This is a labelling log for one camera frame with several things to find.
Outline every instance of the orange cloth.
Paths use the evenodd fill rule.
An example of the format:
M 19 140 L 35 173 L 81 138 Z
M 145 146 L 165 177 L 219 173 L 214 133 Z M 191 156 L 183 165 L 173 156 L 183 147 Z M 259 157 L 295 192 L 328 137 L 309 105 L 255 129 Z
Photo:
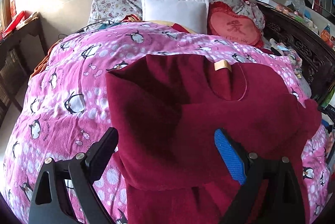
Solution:
M 37 75 L 41 72 L 43 72 L 46 68 L 46 65 L 49 61 L 49 58 L 50 58 L 50 54 L 51 54 L 51 51 L 52 49 L 62 41 L 63 39 L 60 39 L 59 41 L 57 41 L 55 44 L 53 44 L 53 46 L 50 47 L 49 51 L 48 51 L 48 54 L 44 57 L 44 59 L 35 67 L 34 69 L 34 72 L 30 75 L 29 77 L 29 80 L 31 80 L 31 78 L 34 76 L 34 75 Z

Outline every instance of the pink blanket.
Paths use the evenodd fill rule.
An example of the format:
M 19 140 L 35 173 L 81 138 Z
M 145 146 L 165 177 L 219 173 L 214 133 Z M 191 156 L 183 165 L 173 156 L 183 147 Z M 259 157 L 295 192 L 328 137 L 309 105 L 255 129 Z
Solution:
M 227 42 L 218 36 L 180 33 L 153 23 L 124 23 L 68 36 L 52 50 L 46 70 L 29 81 L 23 111 L 5 153 L 6 185 L 2 193 L 22 223 L 28 222 L 32 191 L 44 159 L 67 160 L 85 152 L 111 126 L 106 70 L 122 69 L 148 53 L 201 54 L 212 62 L 225 59 L 231 64 L 265 64 L 283 78 L 299 102 L 303 104 L 307 98 L 287 57 L 264 54 L 252 46 Z M 320 127 L 302 153 L 310 221 L 326 202 L 329 179 L 323 156 L 326 141 L 324 128 Z M 71 181 L 66 183 L 77 218 L 85 223 Z M 93 186 L 114 221 L 125 223 L 125 182 L 113 158 Z

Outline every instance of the chinese character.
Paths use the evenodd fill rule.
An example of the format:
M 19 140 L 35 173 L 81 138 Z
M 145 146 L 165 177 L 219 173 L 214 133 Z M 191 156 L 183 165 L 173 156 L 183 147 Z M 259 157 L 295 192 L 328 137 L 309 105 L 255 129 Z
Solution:
M 241 26 L 243 26 L 243 25 L 238 20 L 234 20 L 234 21 L 228 22 L 227 25 L 231 25 L 232 26 L 232 28 L 227 29 L 227 31 L 239 32 L 240 34 L 245 35 L 241 31 Z

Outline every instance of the carved wooden headboard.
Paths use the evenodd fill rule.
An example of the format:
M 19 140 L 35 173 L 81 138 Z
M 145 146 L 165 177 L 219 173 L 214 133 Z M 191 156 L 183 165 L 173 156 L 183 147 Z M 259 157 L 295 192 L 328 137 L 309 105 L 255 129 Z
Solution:
M 264 36 L 298 52 L 312 98 L 321 104 L 335 85 L 335 51 L 304 25 L 261 3 L 257 5 L 265 16 Z

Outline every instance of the metal screw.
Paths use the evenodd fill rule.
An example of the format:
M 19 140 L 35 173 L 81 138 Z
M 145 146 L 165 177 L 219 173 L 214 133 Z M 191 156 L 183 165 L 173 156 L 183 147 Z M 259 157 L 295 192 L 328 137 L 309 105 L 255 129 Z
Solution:
M 250 153 L 249 153 L 249 158 L 250 158 L 250 159 L 255 160 L 255 159 L 257 159 L 257 157 L 258 157 L 258 156 L 257 156 L 257 154 L 256 154 L 255 152 L 250 152 Z
M 77 160 L 81 160 L 82 158 L 85 157 L 85 154 L 83 152 L 79 152 L 77 155 L 76 155 L 76 159 Z
M 51 163 L 52 162 L 52 158 L 50 158 L 50 157 L 48 157 L 48 158 L 46 158 L 45 160 L 44 160 L 44 163 L 45 164 L 49 164 L 49 163 Z
M 285 157 L 285 156 L 281 158 L 281 161 L 282 161 L 283 163 L 286 163 L 286 164 L 290 162 L 289 158 L 287 158 L 287 157 Z

